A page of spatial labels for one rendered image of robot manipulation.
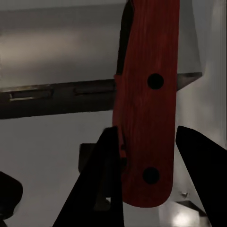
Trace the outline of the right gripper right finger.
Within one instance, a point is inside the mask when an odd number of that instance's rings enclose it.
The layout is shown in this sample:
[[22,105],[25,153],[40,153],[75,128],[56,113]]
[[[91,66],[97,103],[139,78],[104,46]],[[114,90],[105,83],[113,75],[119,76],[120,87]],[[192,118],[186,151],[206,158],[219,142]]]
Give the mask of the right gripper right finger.
[[175,142],[212,227],[227,227],[227,150],[183,126]]

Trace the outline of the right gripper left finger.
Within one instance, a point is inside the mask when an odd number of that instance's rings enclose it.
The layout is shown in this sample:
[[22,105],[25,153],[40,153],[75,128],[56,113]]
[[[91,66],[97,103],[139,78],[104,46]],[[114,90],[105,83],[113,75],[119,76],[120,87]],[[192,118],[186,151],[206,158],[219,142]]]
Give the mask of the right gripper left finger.
[[[111,208],[93,211],[106,162],[112,156]],[[105,130],[53,227],[124,227],[118,127]]]

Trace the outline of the parer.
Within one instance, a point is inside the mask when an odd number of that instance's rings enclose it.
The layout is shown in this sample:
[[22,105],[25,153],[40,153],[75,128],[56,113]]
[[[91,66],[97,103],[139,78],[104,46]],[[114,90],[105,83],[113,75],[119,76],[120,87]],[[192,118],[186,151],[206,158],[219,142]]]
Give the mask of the parer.
[[134,18],[121,88],[122,201],[155,208],[173,187],[180,0],[130,1]]

